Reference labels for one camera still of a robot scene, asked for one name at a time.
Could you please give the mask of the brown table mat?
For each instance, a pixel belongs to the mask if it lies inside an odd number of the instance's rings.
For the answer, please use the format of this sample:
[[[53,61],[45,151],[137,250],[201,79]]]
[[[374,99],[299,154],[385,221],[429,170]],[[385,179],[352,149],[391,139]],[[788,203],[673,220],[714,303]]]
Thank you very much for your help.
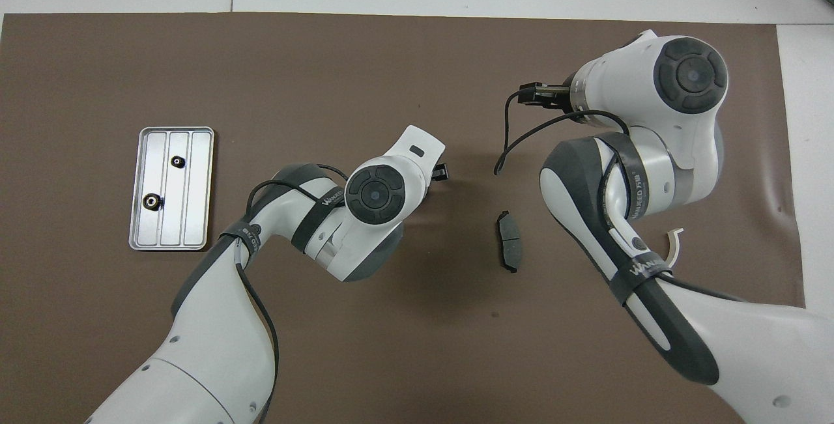
[[[6,15],[0,41],[0,424],[83,424],[163,343],[201,252],[128,245],[140,131],[216,136],[210,239],[284,165],[349,173],[410,124],[446,144],[392,257],[342,283],[274,237],[248,279],[280,342],[269,424],[743,424],[650,346],[539,192],[555,124],[501,175],[502,107],[653,29],[726,60],[715,191],[635,223],[676,275],[803,305],[772,25],[303,14]],[[496,220],[519,226],[517,273]]]

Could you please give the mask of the white curved plastic bracket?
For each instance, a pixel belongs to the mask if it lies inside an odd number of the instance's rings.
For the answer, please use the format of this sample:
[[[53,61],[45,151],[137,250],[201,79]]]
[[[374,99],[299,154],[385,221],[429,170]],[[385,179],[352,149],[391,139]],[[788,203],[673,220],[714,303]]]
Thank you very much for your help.
[[[676,261],[678,261],[680,258],[680,234],[682,234],[683,232],[683,227],[678,227],[667,231],[669,249],[667,257],[665,257],[665,262],[667,262],[667,266],[669,266],[670,268],[675,266]]]

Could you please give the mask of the dark grey brake pad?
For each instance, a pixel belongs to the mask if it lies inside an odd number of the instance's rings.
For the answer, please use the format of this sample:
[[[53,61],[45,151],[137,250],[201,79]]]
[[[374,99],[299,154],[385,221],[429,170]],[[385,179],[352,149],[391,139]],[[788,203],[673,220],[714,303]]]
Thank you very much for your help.
[[[503,268],[517,273],[523,259],[523,244],[519,226],[509,211],[502,211],[496,220],[498,258]]]

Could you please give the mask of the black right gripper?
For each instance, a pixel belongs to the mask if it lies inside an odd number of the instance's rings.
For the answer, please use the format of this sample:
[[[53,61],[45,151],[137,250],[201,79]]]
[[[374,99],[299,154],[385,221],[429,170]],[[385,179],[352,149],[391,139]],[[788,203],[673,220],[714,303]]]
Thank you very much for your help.
[[[519,86],[519,99],[522,106],[544,107],[545,109],[559,109],[562,112],[574,112],[571,104],[571,86],[545,85],[544,83],[527,83]]]

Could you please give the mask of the silver metal tray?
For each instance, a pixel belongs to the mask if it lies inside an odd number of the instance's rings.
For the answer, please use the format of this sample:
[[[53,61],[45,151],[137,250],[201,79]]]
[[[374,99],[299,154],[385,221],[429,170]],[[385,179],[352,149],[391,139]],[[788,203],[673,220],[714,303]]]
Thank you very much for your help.
[[[208,240],[215,133],[206,126],[157,126],[138,134],[128,245],[135,251],[199,251]],[[186,165],[177,169],[170,159]],[[146,210],[158,193],[163,205]]]

